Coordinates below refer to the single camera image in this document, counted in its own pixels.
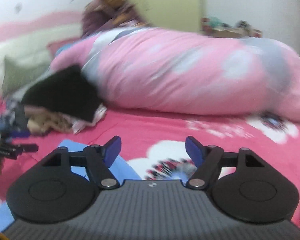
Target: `blue sheet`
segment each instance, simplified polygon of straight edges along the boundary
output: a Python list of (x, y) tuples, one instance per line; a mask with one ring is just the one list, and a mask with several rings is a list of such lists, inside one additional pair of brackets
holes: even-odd
[[(70, 152), (79, 152), (82, 151), (87, 145), (76, 143), (71, 140), (64, 140), (60, 143), (59, 147), (64, 146), (68, 147)], [(123, 183), (125, 179), (141, 179), (138, 174), (126, 163), (126, 161), (118, 156), (112, 166), (109, 168), (112, 174), (116, 179)], [(71, 167), (71, 171), (77, 173), (83, 177), (87, 177), (85, 167)], [(0, 208), (0, 232), (7, 228), (14, 221), (11, 212), (7, 206), (7, 203), (3, 203)]]

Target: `metal screw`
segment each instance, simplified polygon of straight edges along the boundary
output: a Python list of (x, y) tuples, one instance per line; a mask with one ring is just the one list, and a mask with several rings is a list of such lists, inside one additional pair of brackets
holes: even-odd
[(115, 179), (103, 179), (101, 185), (104, 187), (113, 187), (117, 185), (117, 181)]
[(191, 179), (191, 181), (189, 181), (189, 184), (192, 187), (202, 187), (204, 186), (205, 182), (202, 179)]

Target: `ridged surface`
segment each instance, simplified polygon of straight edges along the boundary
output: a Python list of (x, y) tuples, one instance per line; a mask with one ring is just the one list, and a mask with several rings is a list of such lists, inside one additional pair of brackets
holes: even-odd
[(300, 240), (300, 230), (288, 221), (239, 222), (180, 181), (126, 181), (119, 189), (103, 191), (72, 220), (54, 225), (17, 220), (5, 235), (10, 240)]

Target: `purple jacket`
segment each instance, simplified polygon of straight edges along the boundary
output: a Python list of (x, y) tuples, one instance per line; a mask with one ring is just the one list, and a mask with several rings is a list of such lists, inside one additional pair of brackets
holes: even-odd
[(82, 37), (87, 37), (95, 32), (110, 30), (118, 26), (113, 21), (122, 13), (129, 16), (127, 22), (135, 21), (136, 23), (146, 23), (146, 21), (138, 14), (135, 6), (126, 2), (118, 10), (105, 5), (102, 0), (94, 0), (87, 5), (83, 13), (82, 20)]

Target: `pink blanket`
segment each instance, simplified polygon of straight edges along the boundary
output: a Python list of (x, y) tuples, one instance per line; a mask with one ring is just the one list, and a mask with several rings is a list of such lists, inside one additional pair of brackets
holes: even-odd
[[(199, 117), (110, 109), (95, 128), (78, 135), (51, 133), (45, 138), (18, 142), (39, 145), (36, 154), (24, 154), (17, 161), (5, 162), (0, 177), (0, 196), (5, 198), (8, 186), (22, 173), (50, 153), (65, 138), (85, 144), (104, 144), (114, 135), (122, 138), (121, 156), (142, 178), (153, 177), (153, 165), (168, 158), (188, 159), (185, 139), (192, 135), (204, 145), (218, 145), (236, 152), (248, 147), (291, 180), (300, 192), (300, 125), (283, 121), (281, 129), (272, 129), (259, 117)], [(293, 220), (300, 226), (300, 206)]]
[(51, 67), (81, 64), (101, 96), (124, 108), (199, 115), (266, 110), (300, 122), (300, 57), (288, 46), (160, 28), (126, 32), (79, 42)]

